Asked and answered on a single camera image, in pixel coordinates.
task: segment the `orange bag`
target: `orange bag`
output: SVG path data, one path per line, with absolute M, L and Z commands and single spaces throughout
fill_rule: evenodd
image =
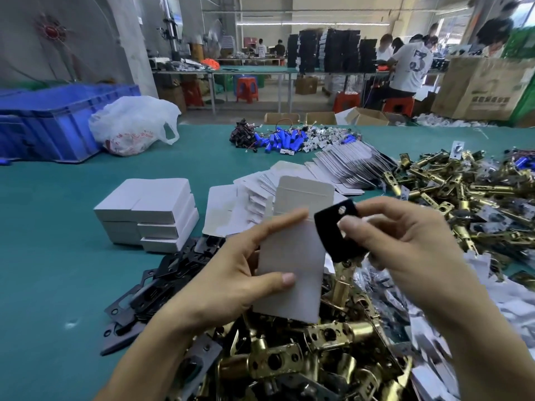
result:
M 213 59 L 204 59 L 204 60 L 201 60 L 201 63 L 203 63 L 203 64 L 205 64 L 207 66 L 210 66 L 212 69 L 219 70 L 219 68 L 220 68 L 219 63 L 216 62 Z

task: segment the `hand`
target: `hand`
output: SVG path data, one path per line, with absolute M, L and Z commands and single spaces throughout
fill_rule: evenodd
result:
M 223 326 L 263 297 L 291 288 L 293 273 L 254 276 L 260 243 L 308 216 L 307 209 L 276 216 L 229 238 L 202 271 L 162 308 L 168 319 L 181 318 L 193 332 Z
M 459 310 L 488 300 L 441 213 L 390 197 L 355 206 L 360 216 L 384 216 L 369 222 L 345 216 L 340 229 L 388 269 L 398 287 L 427 317 L 456 321 Z

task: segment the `white plastic bag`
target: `white plastic bag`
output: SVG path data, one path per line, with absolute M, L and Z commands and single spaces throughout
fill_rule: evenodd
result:
M 169 145 L 178 138 L 177 117 L 180 110 L 172 102 L 150 96 L 121 97 L 91 115 L 89 128 L 97 143 L 108 152 L 131 156 L 145 151 L 155 141 Z M 174 138 L 167 139 L 168 124 Z

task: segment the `red plastic stool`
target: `red plastic stool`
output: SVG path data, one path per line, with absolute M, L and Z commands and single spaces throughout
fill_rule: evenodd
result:
M 336 99 L 334 100 L 333 111 L 335 114 L 345 111 L 353 107 L 360 107 L 361 95 L 359 93 L 344 93 L 339 91 L 336 93 Z
M 202 100 L 201 88 L 197 81 L 182 82 L 182 91 L 184 92 L 184 100 L 186 105 L 193 105 L 196 107 L 204 107 L 204 101 Z
M 383 112 L 391 112 L 395 114 L 404 114 L 411 118 L 412 109 L 414 108 L 414 97 L 404 98 L 387 98 L 383 106 Z
M 247 104 L 252 104 L 253 97 L 258 101 L 258 85 L 254 77 L 240 77 L 237 79 L 236 102 L 239 99 L 247 100 Z

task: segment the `stack of white boxes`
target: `stack of white boxes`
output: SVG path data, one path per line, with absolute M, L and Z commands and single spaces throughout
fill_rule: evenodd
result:
M 95 207 L 113 243 L 147 252 L 182 249 L 199 214 L 187 179 L 128 179 Z

